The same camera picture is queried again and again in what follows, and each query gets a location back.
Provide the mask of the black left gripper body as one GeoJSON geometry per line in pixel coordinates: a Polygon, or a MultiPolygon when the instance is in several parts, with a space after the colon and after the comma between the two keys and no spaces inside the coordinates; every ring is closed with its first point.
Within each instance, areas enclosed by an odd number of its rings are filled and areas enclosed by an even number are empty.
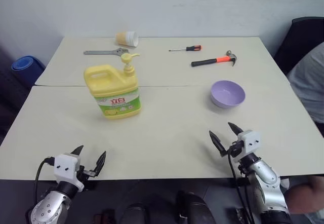
{"type": "Polygon", "coordinates": [[[78,171],[78,180],[82,183],[85,184],[89,177],[97,177],[99,175],[100,171],[98,170],[97,167],[95,167],[94,170],[86,170],[83,165],[80,165],[79,171],[78,171]]]}

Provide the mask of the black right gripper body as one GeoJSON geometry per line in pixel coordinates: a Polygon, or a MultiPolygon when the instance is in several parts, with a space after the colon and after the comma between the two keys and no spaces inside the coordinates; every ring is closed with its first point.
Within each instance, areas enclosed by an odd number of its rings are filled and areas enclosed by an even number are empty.
{"type": "Polygon", "coordinates": [[[243,140],[235,141],[227,150],[228,162],[234,160],[234,162],[240,162],[243,158],[242,149],[245,147],[243,140]]]}

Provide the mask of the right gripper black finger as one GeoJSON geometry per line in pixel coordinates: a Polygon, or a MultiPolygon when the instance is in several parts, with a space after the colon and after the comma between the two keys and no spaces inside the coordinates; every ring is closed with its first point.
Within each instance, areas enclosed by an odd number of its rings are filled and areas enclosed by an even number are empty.
{"type": "Polygon", "coordinates": [[[217,137],[216,134],[214,134],[212,131],[209,131],[209,135],[211,138],[211,141],[213,145],[217,148],[221,156],[227,155],[227,150],[224,148],[224,146],[221,144],[220,139],[217,137]]]}
{"type": "Polygon", "coordinates": [[[242,129],[234,123],[228,122],[229,127],[235,135],[242,133],[242,129]]]}

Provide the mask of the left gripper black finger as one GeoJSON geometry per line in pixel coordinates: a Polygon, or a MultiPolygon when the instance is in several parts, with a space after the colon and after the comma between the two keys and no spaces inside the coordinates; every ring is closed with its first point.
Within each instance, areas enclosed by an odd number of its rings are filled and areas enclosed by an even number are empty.
{"type": "Polygon", "coordinates": [[[70,154],[74,157],[79,156],[80,153],[82,152],[83,147],[84,147],[83,145],[78,146],[70,154]]]}
{"type": "Polygon", "coordinates": [[[94,168],[93,172],[95,176],[98,176],[99,173],[101,172],[104,164],[105,164],[105,159],[106,159],[106,153],[107,151],[104,151],[100,157],[98,158],[97,162],[96,162],[96,167],[94,168]]]}

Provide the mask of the person's bare hand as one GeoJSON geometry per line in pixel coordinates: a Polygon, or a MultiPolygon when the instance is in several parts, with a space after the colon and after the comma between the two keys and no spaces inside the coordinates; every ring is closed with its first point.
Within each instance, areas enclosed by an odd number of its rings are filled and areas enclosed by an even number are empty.
{"type": "Polygon", "coordinates": [[[308,176],[308,181],[285,193],[291,214],[309,214],[323,209],[323,176],[308,176]]]}

